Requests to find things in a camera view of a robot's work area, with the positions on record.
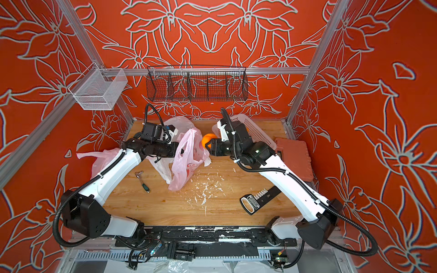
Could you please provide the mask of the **pink plastic bag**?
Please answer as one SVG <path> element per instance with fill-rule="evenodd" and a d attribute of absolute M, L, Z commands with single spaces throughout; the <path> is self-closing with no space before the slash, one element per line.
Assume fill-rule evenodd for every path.
<path fill-rule="evenodd" d="M 76 156 L 78 159 L 82 159 L 85 157 L 94 157 L 96 160 L 92 165 L 92 175 L 91 178 L 94 178 L 100 171 L 102 171 L 114 158 L 117 157 L 118 153 L 121 149 L 115 148 L 111 150 L 104 150 L 102 152 L 85 152 L 85 153 L 77 153 Z"/>
<path fill-rule="evenodd" d="M 209 152 L 202 145 L 202 139 L 202 133 L 196 127 L 177 137 L 179 144 L 171 167 L 173 179 L 168 186 L 170 191 L 181 190 L 198 167 L 210 165 Z"/>

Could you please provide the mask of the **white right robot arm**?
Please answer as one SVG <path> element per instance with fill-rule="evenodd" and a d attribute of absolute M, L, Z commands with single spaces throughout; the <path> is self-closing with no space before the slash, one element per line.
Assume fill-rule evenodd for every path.
<path fill-rule="evenodd" d="M 215 157 L 230 157 L 243 171 L 260 174 L 272 182 L 300 211 L 303 218 L 294 226 L 303 242 L 314 249 L 328 244 L 359 257 L 370 257 L 378 252 L 374 236 L 354 220 L 343 216 L 343 205 L 339 200 L 330 201 L 309 187 L 268 144 L 253 142 L 242 122 L 224 117 L 217 122 L 217 128 L 220 136 L 206 143 L 209 153 Z M 356 251 L 330 241 L 339 220 L 365 235 L 371 243 L 370 249 Z"/>

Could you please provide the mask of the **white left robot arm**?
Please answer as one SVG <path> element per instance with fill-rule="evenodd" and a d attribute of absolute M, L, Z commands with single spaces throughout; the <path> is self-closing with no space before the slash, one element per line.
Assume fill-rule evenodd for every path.
<path fill-rule="evenodd" d="M 90 239 L 113 237 L 132 250 L 144 250 L 153 238 L 147 235 L 142 221 L 109 214 L 104 204 L 124 177 L 148 157 L 174 158 L 178 143 L 172 138 L 173 125 L 150 123 L 124 141 L 121 149 L 96 176 L 74 191 L 66 191 L 52 223 L 55 241 L 65 248 L 74 248 Z"/>

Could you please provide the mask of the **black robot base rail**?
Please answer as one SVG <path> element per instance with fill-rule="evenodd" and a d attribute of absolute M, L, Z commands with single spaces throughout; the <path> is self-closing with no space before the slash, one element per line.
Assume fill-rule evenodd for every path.
<path fill-rule="evenodd" d="M 271 260 L 283 249 L 298 246 L 296 239 L 275 239 L 261 226 L 153 226 L 137 250 L 116 240 L 110 249 L 115 259 L 144 262 L 155 247 L 152 261 L 164 259 Z"/>

